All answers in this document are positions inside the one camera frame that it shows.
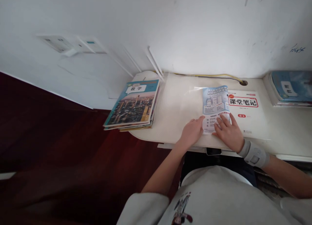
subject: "yellow cable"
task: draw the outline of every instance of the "yellow cable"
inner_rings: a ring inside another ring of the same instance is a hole
[[[237,78],[237,77],[235,77],[235,76],[232,76],[232,75],[230,75],[230,74],[214,74],[214,75],[186,75],[186,76],[207,76],[207,77],[228,76],[228,77],[232,77],[232,78],[234,78],[234,79],[236,79],[236,80],[240,81],[241,83],[243,83],[243,82],[242,82],[242,80],[240,80],[239,78]]]

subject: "desk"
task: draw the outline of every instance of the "desk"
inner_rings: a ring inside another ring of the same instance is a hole
[[[159,94],[153,128],[130,131],[135,137],[172,148],[180,138],[182,129],[193,118],[202,115],[200,87],[227,85],[229,90],[257,91],[267,120],[270,140],[249,139],[280,159],[312,162],[312,109],[273,107],[262,79],[244,79],[247,86],[235,80],[188,77],[165,74],[166,83]],[[218,138],[203,135],[194,150],[204,152],[202,147],[230,149]]]

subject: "cable hole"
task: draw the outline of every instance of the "cable hole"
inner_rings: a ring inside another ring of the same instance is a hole
[[[242,80],[242,81],[240,82],[240,84],[243,85],[243,86],[246,86],[246,85],[248,85],[248,82],[245,81],[245,80]]]

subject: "stack of books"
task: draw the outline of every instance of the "stack of books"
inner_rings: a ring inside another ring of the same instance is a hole
[[[273,106],[312,107],[312,72],[273,71],[263,82]]]
[[[103,125],[104,130],[152,128],[159,85],[159,80],[127,83]]]

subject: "phone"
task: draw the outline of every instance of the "phone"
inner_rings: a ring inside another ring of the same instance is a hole
[[[207,154],[208,156],[220,155],[221,153],[222,153],[221,149],[206,148],[206,154]]]

